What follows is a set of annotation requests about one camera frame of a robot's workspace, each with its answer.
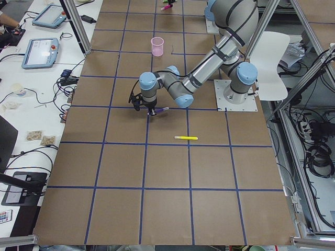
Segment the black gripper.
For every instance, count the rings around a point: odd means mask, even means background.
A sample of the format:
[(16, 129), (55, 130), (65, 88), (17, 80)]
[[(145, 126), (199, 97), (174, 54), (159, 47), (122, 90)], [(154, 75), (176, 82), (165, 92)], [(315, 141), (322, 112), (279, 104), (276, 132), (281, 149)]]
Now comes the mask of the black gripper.
[(154, 101), (145, 101), (141, 94), (137, 94), (132, 95), (132, 104), (136, 111), (140, 111), (141, 106), (146, 106), (148, 108), (148, 115), (155, 116), (157, 114), (155, 111), (157, 99)]

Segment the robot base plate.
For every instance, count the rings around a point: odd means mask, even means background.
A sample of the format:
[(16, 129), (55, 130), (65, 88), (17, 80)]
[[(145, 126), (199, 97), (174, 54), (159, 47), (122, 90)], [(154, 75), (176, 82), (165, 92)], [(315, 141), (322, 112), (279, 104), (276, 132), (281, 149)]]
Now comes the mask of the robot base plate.
[(231, 80), (214, 80), (216, 103), (218, 111), (257, 112), (257, 104), (250, 86), (247, 93), (237, 94), (231, 89)]

